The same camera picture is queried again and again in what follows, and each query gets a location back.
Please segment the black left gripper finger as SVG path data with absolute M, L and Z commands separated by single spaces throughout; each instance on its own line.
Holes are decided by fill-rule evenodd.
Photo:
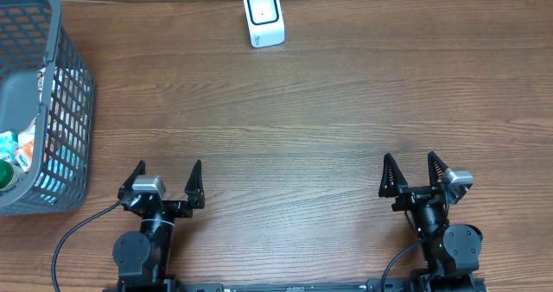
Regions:
M 188 204 L 191 208 L 203 208 L 206 197 L 202 182 L 201 160 L 197 160 L 188 178 L 184 189 L 188 197 Z
M 125 180 L 125 182 L 121 185 L 121 187 L 118 189 L 119 195 L 125 195 L 128 191 L 132 189 L 132 184 L 137 179 L 139 175 L 145 175 L 146 174 L 146 164 L 144 160 L 141 160 L 135 169 L 132 171 L 130 176 Z

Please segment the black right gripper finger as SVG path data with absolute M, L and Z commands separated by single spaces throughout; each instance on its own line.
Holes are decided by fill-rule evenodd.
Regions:
M 427 155 L 429 167 L 429 184 L 431 187 L 437 187 L 448 165 L 434 152 L 430 151 Z
M 378 190 L 380 198 L 398 197 L 408 187 L 401 170 L 391 153 L 384 156 L 383 174 Z

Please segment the brown clear snack bag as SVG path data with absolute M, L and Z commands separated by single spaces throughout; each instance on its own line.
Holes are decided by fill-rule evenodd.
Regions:
M 46 68 L 43 67 L 42 69 L 38 70 L 37 71 L 37 87 L 38 87 L 38 98 L 39 98 L 39 102 L 42 101 L 42 93 L 43 93 L 43 88 L 44 88 L 44 77 L 45 77 L 45 73 L 46 73 Z M 54 88 L 55 88 L 55 81 L 53 81 L 53 84 L 52 84 L 52 91 L 51 93 L 54 93 Z M 52 109 L 52 106 L 54 106 L 54 98 L 53 97 L 50 97 L 50 110 Z M 48 130 L 48 127 L 50 126 L 51 122 L 52 122 L 52 118 L 51 118 L 51 115 L 49 114 L 50 111 L 48 111 L 48 120 L 47 120 L 47 123 L 46 123 L 46 129 Z M 36 119 L 37 117 L 35 117 L 34 119 L 31 120 L 28 128 L 22 132 L 20 132 L 18 134 L 18 146 L 19 148 L 23 147 L 24 145 L 30 143 L 31 141 L 34 141 L 35 140 L 35 127 L 36 127 Z

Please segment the teal tissue pack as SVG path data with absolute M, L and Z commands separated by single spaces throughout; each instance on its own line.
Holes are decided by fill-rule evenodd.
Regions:
M 17 134 L 12 131 L 2 132 L 0 135 L 1 160 L 12 163 L 18 149 Z

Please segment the small orange box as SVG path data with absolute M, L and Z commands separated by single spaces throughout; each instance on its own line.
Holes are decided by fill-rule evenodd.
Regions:
M 16 162 L 25 173 L 32 167 L 34 146 L 35 142 L 30 141 L 15 152 Z

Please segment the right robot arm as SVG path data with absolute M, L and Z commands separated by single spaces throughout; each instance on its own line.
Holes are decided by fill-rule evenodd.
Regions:
M 408 184 L 392 154 L 383 159 L 380 198 L 393 198 L 391 210 L 404 214 L 417 241 L 400 251 L 377 281 L 380 291 L 485 291 L 485 281 L 475 279 L 483 234 L 474 225 L 451 224 L 450 207 L 458 203 L 474 184 L 466 169 L 449 167 L 435 152 L 427 155 L 429 184 Z M 406 279 L 391 280 L 391 268 L 416 248 L 423 253 L 423 269 Z

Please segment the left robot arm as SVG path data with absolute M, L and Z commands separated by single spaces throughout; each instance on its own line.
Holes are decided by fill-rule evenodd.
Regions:
M 168 273 L 175 221 L 189 219 L 206 198 L 198 160 L 184 187 L 185 200 L 166 200 L 160 176 L 147 176 L 140 161 L 121 188 L 118 200 L 127 212 L 141 219 L 140 229 L 118 238 L 112 250 L 118 267 L 117 291 L 183 291 L 183 284 Z

